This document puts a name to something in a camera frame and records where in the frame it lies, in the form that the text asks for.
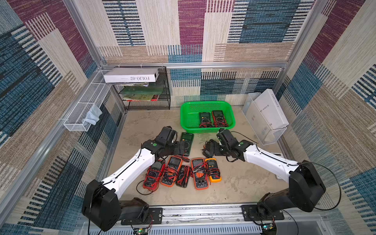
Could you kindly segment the dark green multimeter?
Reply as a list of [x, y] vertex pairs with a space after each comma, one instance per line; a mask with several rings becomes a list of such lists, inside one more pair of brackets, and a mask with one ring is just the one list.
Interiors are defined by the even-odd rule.
[[194, 134], [183, 132], [180, 138], [180, 143], [183, 144], [184, 156], [189, 156], [193, 144]]
[[212, 127], [211, 115], [209, 112], [199, 113], [199, 118], [200, 118], [199, 128], [211, 128]]

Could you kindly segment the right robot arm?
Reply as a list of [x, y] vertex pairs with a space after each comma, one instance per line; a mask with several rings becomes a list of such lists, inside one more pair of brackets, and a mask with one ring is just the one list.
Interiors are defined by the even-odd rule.
[[258, 218], [268, 219], [274, 213], [289, 208], [311, 212], [326, 192], [313, 163], [279, 157], [247, 140], [238, 142], [231, 131], [224, 128], [220, 128], [216, 136], [219, 139], [216, 149], [220, 156], [255, 164], [288, 183], [287, 189], [267, 193], [260, 199], [256, 207]]

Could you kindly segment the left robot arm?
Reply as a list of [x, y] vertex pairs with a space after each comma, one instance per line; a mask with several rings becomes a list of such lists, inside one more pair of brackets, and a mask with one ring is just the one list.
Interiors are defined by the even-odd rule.
[[119, 221], [147, 224], [151, 221], [149, 205], [139, 198], [120, 198], [136, 178], [158, 159], [174, 155], [183, 147], [176, 141], [177, 132], [170, 126], [162, 128], [153, 140], [141, 144], [138, 152], [115, 173], [101, 181], [91, 181], [85, 191], [82, 214], [89, 222], [107, 232]]

